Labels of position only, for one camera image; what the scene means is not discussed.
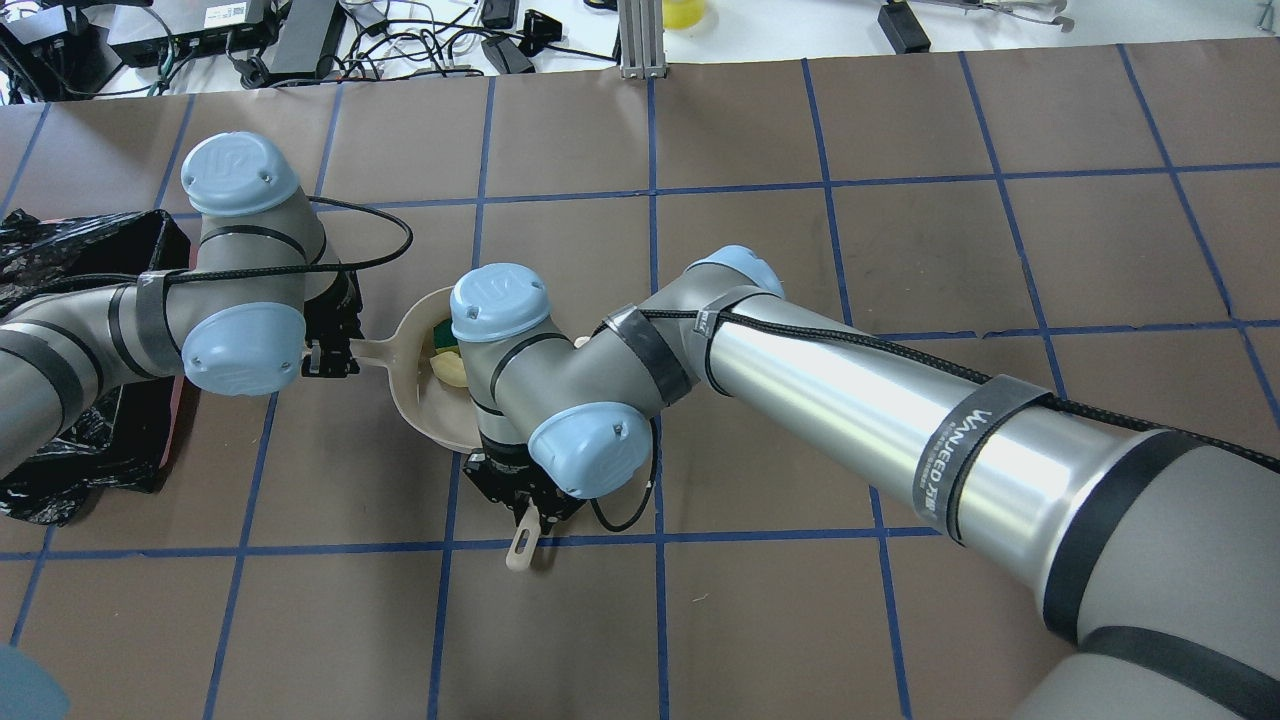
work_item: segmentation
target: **sticker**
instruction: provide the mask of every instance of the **sticker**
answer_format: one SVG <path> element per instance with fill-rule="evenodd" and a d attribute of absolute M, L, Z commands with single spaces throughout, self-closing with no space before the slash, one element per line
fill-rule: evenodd
<path fill-rule="evenodd" d="M 211 27 L 238 26 L 244 22 L 248 3 L 214 5 L 205 10 L 205 29 Z"/>

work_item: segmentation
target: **black plastic bag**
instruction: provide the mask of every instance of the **black plastic bag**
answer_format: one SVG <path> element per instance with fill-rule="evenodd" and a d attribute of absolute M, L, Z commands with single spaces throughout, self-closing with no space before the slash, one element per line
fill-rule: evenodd
<path fill-rule="evenodd" d="M 187 236 L 164 210 L 47 223 L 15 210 L 0 224 L 0 304 L 61 277 L 186 268 L 188 252 Z M 159 489 L 175 382 L 134 383 L 100 397 L 0 479 L 0 512 L 61 525 L 93 488 Z"/>

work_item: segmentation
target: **robotic arm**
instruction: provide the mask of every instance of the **robotic arm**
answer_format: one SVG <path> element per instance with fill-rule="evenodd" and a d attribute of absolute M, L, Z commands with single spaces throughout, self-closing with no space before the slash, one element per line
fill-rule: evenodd
<path fill-rule="evenodd" d="M 358 337 L 353 273 L 253 272 L 337 261 L 279 150 L 252 133 L 211 137 L 182 184 L 204 214 L 193 272 L 41 296 L 0 323 L 0 477 L 125 383 L 186 373 L 211 392 L 266 395 L 303 365 L 357 370 L 334 342 Z"/>
<path fill-rule="evenodd" d="M 786 302 L 742 247 L 579 348 L 527 268 L 472 270 L 451 300 L 481 455 L 499 465 L 530 457 L 562 496 L 608 493 L 644 462 L 646 418 L 705 380 L 1033 589 L 1080 652 L 1018 717 L 1280 717 L 1270 459 L 1169 429 L 1106 432 L 1028 383 L 886 352 Z"/>

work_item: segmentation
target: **light blue cap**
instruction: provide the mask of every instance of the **light blue cap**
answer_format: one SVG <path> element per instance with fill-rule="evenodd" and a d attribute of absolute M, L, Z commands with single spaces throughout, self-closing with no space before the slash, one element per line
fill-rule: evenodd
<path fill-rule="evenodd" d="M 252 132 L 224 132 L 187 154 L 182 187 L 196 210 L 234 218 L 284 202 L 297 192 L 298 176 L 270 140 Z"/>
<path fill-rule="evenodd" d="M 494 342 L 538 327 L 552 314 L 547 286 L 524 265 L 494 263 L 462 275 L 449 293 L 453 337 Z"/>
<path fill-rule="evenodd" d="M 621 402 L 589 402 L 552 415 L 529 454 L 567 495 L 590 500 L 625 486 L 653 446 L 649 423 Z"/>
<path fill-rule="evenodd" d="M 0 717 L 60 720 L 70 708 L 49 673 L 18 648 L 0 644 Z"/>
<path fill-rule="evenodd" d="M 751 252 L 741 245 L 726 245 L 707 258 L 694 263 L 689 268 L 703 264 L 724 265 L 726 268 L 742 273 L 758 287 L 764 288 L 783 300 L 787 297 L 786 291 L 782 290 L 782 281 L 778 279 L 778 274 L 773 272 L 773 268 L 771 268 L 764 260 L 760 260 L 755 252 Z"/>
<path fill-rule="evenodd" d="M 293 382 L 307 323 L 279 302 L 246 302 L 200 322 L 182 343 L 187 378 L 218 395 L 270 395 Z"/>

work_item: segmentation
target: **yellow cup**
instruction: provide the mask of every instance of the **yellow cup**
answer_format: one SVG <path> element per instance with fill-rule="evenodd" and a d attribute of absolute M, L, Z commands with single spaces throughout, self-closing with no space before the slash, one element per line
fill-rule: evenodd
<path fill-rule="evenodd" d="M 684 29 L 698 24 L 707 13 L 707 0 L 662 0 L 662 27 Z"/>

